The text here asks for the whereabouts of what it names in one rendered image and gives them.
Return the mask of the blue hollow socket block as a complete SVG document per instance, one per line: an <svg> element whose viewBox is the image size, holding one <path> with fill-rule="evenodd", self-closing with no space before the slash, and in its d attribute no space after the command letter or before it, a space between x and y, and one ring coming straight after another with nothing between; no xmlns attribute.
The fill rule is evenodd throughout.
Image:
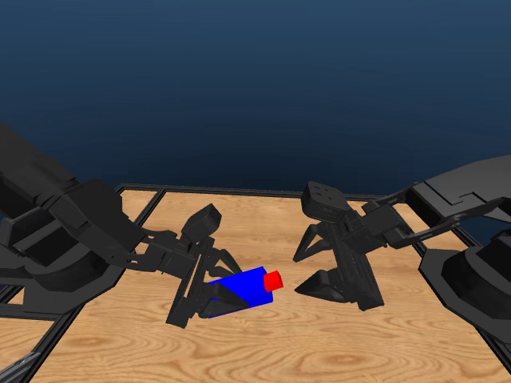
<svg viewBox="0 0 511 383"><path fill-rule="evenodd" d="M268 293L263 287L264 267L246 270L239 274L217 279L209 284L219 283L239 295L249 303L248 308L273 302L273 291Z"/></svg>

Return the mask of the thin red peg bar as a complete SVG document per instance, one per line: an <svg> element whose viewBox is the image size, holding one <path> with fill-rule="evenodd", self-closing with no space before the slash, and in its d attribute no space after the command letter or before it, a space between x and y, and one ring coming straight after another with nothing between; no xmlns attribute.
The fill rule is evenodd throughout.
<svg viewBox="0 0 511 383"><path fill-rule="evenodd" d="M268 293L283 288L283 280L280 273L277 270L266 273L263 276L263 287Z"/></svg>

